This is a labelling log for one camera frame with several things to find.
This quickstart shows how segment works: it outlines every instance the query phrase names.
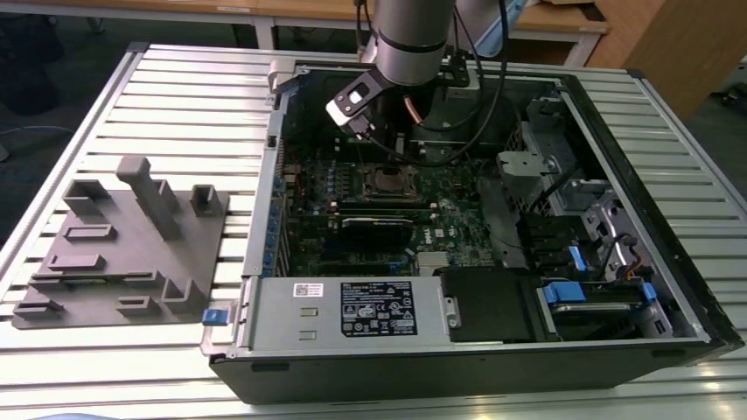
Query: aluminum table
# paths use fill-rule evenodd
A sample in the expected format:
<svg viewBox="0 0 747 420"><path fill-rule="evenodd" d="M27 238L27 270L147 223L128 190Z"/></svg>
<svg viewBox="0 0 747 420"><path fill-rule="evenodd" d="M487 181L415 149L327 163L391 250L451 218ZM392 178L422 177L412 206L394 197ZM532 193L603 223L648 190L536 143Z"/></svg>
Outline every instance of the aluminum table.
<svg viewBox="0 0 747 420"><path fill-rule="evenodd" d="M15 304L65 216L68 183L99 179L107 188L124 188L115 169L131 154L148 156L153 177L173 189L214 184L231 193L211 305L239 296L271 109L267 72L274 59L292 57L354 60L347 54L175 45L127 53L0 253L0 418L71 412L127 418L739 418L747 412L744 348L606 390L250 406L202 354L202 346L230 343L231 326L13 329ZM747 204L648 82L622 70L511 70L574 73L582 81L747 339Z"/></svg>

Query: motherboard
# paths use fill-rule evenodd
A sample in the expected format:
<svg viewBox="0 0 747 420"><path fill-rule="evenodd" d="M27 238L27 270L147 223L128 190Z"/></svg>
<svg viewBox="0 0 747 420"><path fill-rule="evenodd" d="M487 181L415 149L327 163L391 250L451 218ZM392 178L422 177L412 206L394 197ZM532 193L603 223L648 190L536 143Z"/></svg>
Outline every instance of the motherboard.
<svg viewBox="0 0 747 420"><path fill-rule="evenodd" d="M291 160L291 276L431 276L496 262L476 193L486 161L427 168L319 151Z"/></svg>

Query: green circuit board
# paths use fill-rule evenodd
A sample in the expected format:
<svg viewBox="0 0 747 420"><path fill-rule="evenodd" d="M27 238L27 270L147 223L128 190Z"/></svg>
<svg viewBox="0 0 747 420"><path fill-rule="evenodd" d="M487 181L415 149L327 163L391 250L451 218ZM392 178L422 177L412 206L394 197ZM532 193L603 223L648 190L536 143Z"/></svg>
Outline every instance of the green circuit board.
<svg viewBox="0 0 747 420"><path fill-rule="evenodd" d="M475 192L480 164L396 169L406 174L410 191L404 198L399 195L392 199L375 186L372 176L380 164L316 157L303 161L295 166L294 202L288 208L291 275L416 276L418 253L435 251L447 253L450 265L492 265L498 258ZM350 218L412 221L406 246L380 252L338 249L335 232Z"/></svg>

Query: desk leg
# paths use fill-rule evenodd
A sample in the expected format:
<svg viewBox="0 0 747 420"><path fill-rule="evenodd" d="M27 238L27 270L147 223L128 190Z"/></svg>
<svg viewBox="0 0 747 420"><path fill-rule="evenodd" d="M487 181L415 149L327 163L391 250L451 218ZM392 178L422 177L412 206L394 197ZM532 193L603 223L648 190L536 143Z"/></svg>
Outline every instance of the desk leg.
<svg viewBox="0 0 747 420"><path fill-rule="evenodd" d="M579 42L574 44L574 48L568 53L568 57L564 59L566 67L583 67L586 66L586 61L592 56L594 48L599 42L602 35L599 33L586 33Z"/></svg>
<svg viewBox="0 0 747 420"><path fill-rule="evenodd" d="M275 19L270 16L254 16L252 23L256 31L256 43L260 50L275 50Z"/></svg>
<svg viewBox="0 0 747 420"><path fill-rule="evenodd" d="M103 17L87 17L88 27L93 33L104 33L104 18Z"/></svg>

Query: power supply label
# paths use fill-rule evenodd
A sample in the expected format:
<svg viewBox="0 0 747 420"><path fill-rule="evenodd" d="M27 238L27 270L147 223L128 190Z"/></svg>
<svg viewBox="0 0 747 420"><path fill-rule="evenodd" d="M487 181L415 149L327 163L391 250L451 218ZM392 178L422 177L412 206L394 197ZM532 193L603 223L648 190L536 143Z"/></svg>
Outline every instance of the power supply label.
<svg viewBox="0 0 747 420"><path fill-rule="evenodd" d="M342 333L346 337L418 335L410 282L343 283Z"/></svg>

